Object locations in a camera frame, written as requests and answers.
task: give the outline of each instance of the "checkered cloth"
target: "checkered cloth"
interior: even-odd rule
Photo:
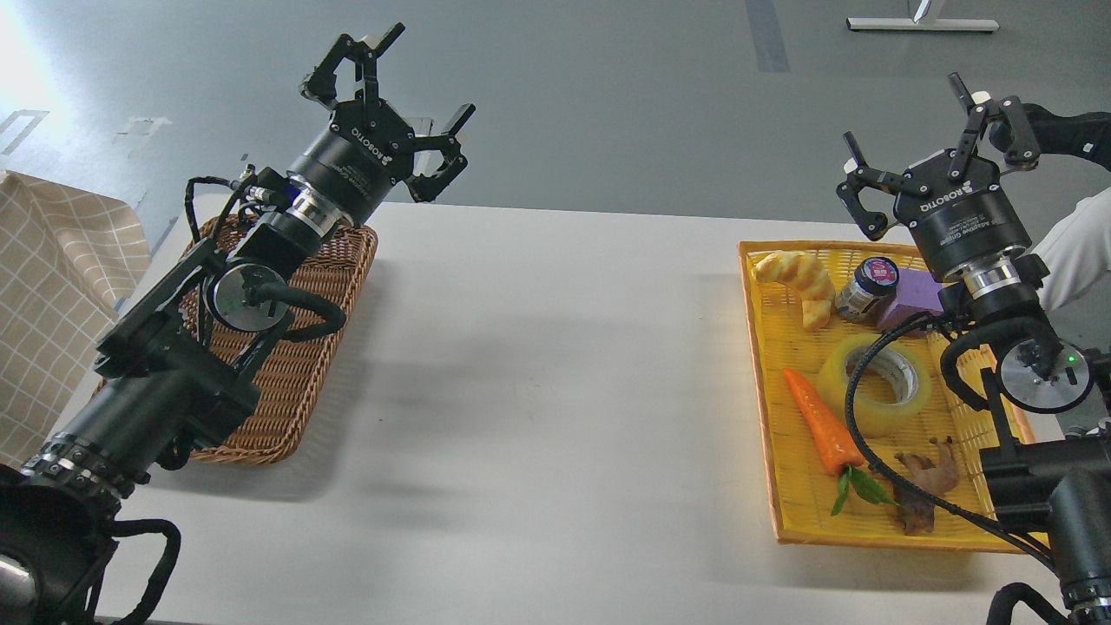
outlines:
[[[0,172],[0,463],[50,434],[150,263],[126,203]]]

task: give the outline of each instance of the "toy carrot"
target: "toy carrot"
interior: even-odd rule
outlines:
[[[791,391],[794,404],[810,426],[810,435],[818,448],[818,457],[825,473],[838,478],[838,497],[830,515],[841,512],[849,498],[849,486],[861,500],[869,504],[895,504],[882,486],[863,471],[855,468],[864,464],[864,456],[857,448],[849,430],[837,419],[818,395],[818,390],[794,370],[783,369],[783,379]]]

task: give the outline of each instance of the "toy bread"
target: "toy bread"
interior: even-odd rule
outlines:
[[[833,281],[821,261],[805,251],[773,251],[753,268],[758,282],[779,282],[802,300],[802,329],[815,331],[830,321]]]

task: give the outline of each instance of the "carrot leaf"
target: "carrot leaf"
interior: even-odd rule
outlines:
[[[845,467],[845,470],[841,472],[841,477],[837,480],[837,501],[833,502],[833,510],[830,511],[830,516],[841,514],[841,508],[843,508],[844,503],[849,501],[849,480],[852,471],[852,466]]]
[[[890,504],[892,506],[898,506],[888,492],[880,486],[879,482],[875,482],[870,475],[864,473],[862,470],[849,467],[845,470],[845,474],[849,475],[849,482],[852,484],[852,490],[857,492],[857,495],[861,500],[868,502],[869,504]]]

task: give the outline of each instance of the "person's arm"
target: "person's arm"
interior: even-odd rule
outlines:
[[[1049,266],[1039,291],[1045,310],[1081,296],[1111,270],[1111,188],[1077,202],[1032,251]]]

